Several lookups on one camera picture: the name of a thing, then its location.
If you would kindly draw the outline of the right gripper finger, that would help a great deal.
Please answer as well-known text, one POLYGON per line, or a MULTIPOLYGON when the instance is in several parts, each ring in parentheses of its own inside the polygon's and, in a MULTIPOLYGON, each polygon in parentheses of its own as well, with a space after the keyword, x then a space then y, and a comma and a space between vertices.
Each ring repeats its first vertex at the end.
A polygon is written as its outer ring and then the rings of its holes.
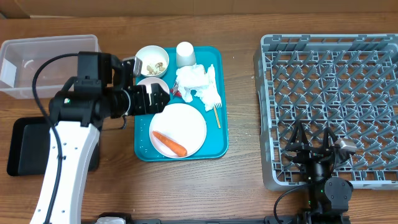
POLYGON ((335 142, 338 140, 331 128, 327 127, 324 129, 322 149, 327 152, 335 152, 335 142))
POLYGON ((308 151, 309 150, 309 141, 305 134, 305 129, 301 121, 297 121, 295 123, 295 127, 293 133, 288 140, 288 143, 285 147, 286 151, 308 151))

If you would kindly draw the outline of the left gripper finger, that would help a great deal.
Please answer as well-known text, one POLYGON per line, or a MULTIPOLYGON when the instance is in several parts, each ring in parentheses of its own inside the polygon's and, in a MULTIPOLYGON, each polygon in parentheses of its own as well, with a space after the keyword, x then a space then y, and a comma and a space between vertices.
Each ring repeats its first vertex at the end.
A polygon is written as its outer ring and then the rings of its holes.
POLYGON ((163 88, 159 83, 150 85, 150 106, 149 113, 161 113, 170 101, 170 90, 163 88))
POLYGON ((151 83, 139 84, 139 86, 144 86, 146 89, 146 93, 150 96, 150 94, 152 93, 151 83))

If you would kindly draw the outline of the white bowl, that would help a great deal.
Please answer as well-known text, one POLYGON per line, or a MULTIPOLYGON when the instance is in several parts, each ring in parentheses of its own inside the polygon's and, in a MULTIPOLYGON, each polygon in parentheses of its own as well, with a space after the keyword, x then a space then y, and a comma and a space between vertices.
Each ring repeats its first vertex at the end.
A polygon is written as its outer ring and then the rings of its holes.
POLYGON ((141 48, 136 57, 142 61, 141 74, 144 77, 161 78, 169 66, 169 55, 158 45, 148 45, 141 48))
POLYGON ((144 84, 144 83, 151 83, 151 84, 159 84, 160 87, 168 94, 170 94, 170 88, 168 87, 168 85, 166 84, 166 82, 164 82, 162 79, 157 78, 157 77, 149 77, 149 78, 144 78, 141 81, 139 81, 138 83, 136 83, 136 85, 139 84, 144 84))

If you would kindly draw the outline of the white round plate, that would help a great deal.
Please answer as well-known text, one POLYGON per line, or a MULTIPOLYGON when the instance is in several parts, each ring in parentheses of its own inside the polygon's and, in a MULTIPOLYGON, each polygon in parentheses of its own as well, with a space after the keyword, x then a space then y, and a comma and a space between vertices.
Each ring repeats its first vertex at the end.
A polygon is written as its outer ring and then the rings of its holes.
POLYGON ((149 125, 152 145, 161 155, 169 159, 186 159, 196 153, 204 144, 207 134, 206 121, 194 107, 184 103, 167 105, 163 112, 157 113, 149 125), (162 144, 153 134, 158 131, 187 150, 185 157, 179 157, 162 144))

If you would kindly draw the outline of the orange carrot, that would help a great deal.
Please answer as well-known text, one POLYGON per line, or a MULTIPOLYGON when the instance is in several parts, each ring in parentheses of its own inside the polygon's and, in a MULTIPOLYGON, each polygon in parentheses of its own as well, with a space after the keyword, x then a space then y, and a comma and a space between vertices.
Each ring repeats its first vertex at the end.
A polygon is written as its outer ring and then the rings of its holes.
POLYGON ((152 134, 165 146, 167 146, 172 152, 174 152, 179 157, 185 157, 187 155, 187 150, 181 146, 179 143, 171 140, 167 136, 163 135, 158 131, 153 131, 152 134))

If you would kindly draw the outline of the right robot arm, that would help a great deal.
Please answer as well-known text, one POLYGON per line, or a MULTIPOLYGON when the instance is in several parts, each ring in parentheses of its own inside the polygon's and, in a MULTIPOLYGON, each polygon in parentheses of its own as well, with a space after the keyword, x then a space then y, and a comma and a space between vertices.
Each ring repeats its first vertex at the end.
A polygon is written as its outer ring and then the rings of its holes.
POLYGON ((308 190, 309 207, 292 219, 292 223, 349 223, 349 217, 343 214, 349 209, 353 193, 350 181, 334 177, 339 164, 351 158, 358 148, 351 139, 338 138, 331 128, 323 130, 321 146, 310 144, 302 122, 297 122, 293 134, 285 146, 290 162, 300 165, 305 184, 299 185, 286 194, 300 189, 308 190))

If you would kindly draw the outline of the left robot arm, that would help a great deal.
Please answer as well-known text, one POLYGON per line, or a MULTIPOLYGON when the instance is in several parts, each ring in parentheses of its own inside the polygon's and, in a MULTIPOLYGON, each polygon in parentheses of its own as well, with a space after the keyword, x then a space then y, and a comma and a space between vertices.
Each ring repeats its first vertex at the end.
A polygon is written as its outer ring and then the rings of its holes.
POLYGON ((49 157, 31 223, 81 223, 81 207, 91 157, 106 118, 156 114, 170 101, 170 90, 153 83, 135 85, 142 61, 123 60, 102 52, 78 52, 77 75, 70 77, 44 109, 37 79, 56 56, 43 63, 32 79, 32 93, 50 126, 49 157))

